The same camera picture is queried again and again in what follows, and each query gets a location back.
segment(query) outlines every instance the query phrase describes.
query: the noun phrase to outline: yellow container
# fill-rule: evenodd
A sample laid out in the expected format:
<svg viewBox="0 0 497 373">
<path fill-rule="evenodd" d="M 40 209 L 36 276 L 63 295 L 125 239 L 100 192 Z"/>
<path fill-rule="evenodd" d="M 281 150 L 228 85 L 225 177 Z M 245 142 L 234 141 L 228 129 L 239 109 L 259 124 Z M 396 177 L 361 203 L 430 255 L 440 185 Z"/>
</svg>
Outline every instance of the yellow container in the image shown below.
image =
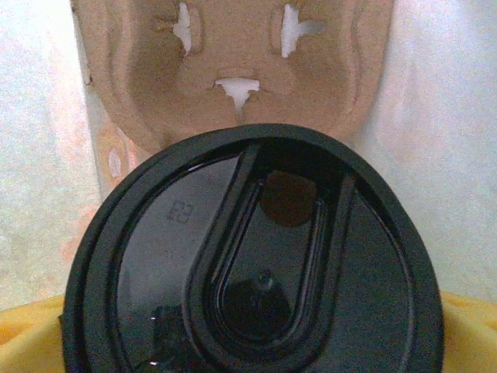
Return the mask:
<svg viewBox="0 0 497 373">
<path fill-rule="evenodd" d="M 442 293 L 444 373 L 497 372 L 497 305 Z M 0 312 L 0 372 L 64 372 L 64 296 Z"/>
</svg>

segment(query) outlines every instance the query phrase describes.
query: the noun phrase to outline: brown cardboard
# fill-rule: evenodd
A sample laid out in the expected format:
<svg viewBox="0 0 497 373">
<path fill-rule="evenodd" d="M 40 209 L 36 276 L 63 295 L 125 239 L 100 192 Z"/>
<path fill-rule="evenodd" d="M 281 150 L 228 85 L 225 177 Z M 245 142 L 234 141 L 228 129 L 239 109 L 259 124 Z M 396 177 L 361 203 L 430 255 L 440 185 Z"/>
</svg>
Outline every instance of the brown cardboard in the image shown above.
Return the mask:
<svg viewBox="0 0 497 373">
<path fill-rule="evenodd" d="M 278 122 L 345 141 L 376 96 L 393 0 L 290 2 L 299 20 L 326 24 L 281 57 L 289 0 L 185 2 L 192 48 L 172 33 L 179 2 L 79 0 L 75 4 L 92 80 L 114 123 L 157 152 L 189 136 L 237 124 Z M 260 81 L 237 118 L 214 82 Z"/>
</svg>

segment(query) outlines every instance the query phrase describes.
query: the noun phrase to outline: black plastic lid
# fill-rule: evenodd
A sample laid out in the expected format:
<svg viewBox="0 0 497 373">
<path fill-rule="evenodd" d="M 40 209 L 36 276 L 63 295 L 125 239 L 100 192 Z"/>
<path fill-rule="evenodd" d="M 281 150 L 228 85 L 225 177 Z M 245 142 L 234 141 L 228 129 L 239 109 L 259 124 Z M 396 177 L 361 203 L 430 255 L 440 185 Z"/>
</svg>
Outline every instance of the black plastic lid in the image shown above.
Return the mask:
<svg viewBox="0 0 497 373">
<path fill-rule="evenodd" d="M 315 131 L 187 139 L 107 198 L 71 270 L 68 371 L 441 371 L 439 290 L 395 195 Z"/>
</svg>

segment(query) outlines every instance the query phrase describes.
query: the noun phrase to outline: yellow surface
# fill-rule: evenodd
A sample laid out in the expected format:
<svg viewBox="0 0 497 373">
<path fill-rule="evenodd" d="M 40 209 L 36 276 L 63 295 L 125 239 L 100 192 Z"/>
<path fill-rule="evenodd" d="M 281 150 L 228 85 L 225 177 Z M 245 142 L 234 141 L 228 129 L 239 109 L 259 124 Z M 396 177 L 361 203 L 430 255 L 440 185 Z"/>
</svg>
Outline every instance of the yellow surface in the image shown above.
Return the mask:
<svg viewBox="0 0 497 373">
<path fill-rule="evenodd" d="M 497 305 L 442 293 L 444 373 L 497 372 Z M 0 372 L 64 372 L 64 296 L 0 312 Z"/>
</svg>

